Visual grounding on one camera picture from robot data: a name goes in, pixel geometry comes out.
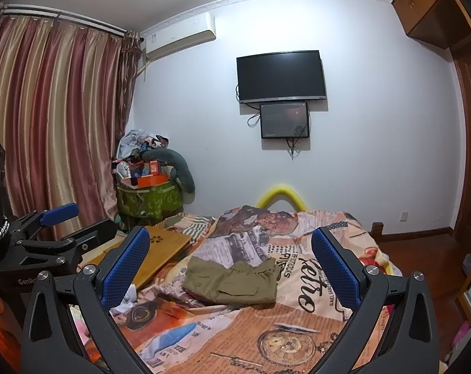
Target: monitor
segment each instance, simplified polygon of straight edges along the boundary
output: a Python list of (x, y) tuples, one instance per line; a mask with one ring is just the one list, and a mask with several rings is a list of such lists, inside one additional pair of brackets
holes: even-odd
[(261, 137), (308, 138), (308, 106), (305, 102), (267, 103), (260, 106)]
[(237, 80), (240, 103), (326, 98), (319, 51), (237, 58)]

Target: striped curtain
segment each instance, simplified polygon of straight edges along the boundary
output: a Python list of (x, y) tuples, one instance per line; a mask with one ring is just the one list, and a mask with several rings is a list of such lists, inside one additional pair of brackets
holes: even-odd
[(132, 108), (133, 91), (137, 79), (137, 67), (142, 50), (140, 49), (140, 34), (128, 31), (123, 37), (118, 66), (118, 88), (116, 97), (116, 145), (125, 135), (126, 124)]
[(60, 238), (114, 219), (117, 67), (122, 38), (53, 19), (0, 19), (0, 143), (14, 214), (80, 207)]

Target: orange object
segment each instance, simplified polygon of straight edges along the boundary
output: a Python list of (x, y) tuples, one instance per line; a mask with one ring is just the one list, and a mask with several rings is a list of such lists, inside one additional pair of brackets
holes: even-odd
[(0, 329), (0, 354), (20, 374), (20, 345), (17, 339)]
[(149, 162), (149, 174), (150, 175), (160, 175), (161, 168), (157, 160), (152, 160)]
[(139, 188), (152, 187), (153, 185), (164, 184), (168, 181), (167, 175), (146, 175), (137, 178)]

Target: orange box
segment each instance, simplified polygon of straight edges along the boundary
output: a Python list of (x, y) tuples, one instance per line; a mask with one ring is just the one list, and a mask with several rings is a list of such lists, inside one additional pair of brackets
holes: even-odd
[(139, 188), (152, 187), (153, 185), (164, 184), (168, 181), (167, 175), (146, 175), (137, 178)]
[(159, 162), (157, 160), (152, 160), (149, 162), (149, 174), (150, 175), (161, 174), (161, 167), (159, 166)]

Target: screw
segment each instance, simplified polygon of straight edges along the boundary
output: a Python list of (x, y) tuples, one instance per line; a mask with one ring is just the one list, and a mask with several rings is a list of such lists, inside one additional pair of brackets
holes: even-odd
[(372, 264), (368, 264), (365, 269), (371, 276), (377, 276), (379, 274), (379, 269)]
[(38, 279), (39, 280), (44, 280), (45, 278), (48, 277), (48, 271), (43, 270), (38, 273)]
[(424, 280), (424, 274), (421, 273), (420, 271), (415, 271), (412, 275), (418, 281), (423, 281)]
[(83, 274), (85, 276), (89, 276), (93, 273), (95, 273), (95, 270), (97, 267), (95, 267), (93, 264), (89, 264), (88, 266), (83, 267)]

